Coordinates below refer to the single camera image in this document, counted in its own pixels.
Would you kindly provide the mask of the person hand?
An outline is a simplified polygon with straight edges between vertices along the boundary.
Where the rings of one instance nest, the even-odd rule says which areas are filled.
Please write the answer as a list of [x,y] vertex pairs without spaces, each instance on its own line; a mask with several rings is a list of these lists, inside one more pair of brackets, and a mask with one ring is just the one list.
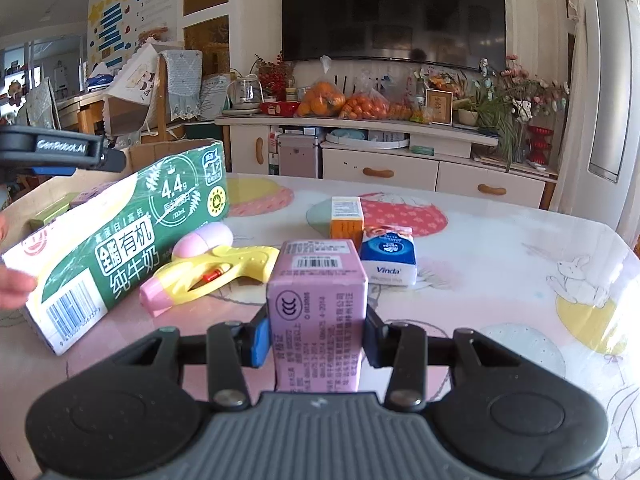
[[0,309],[15,310],[26,304],[28,296],[37,288],[37,279],[24,272],[0,264]]

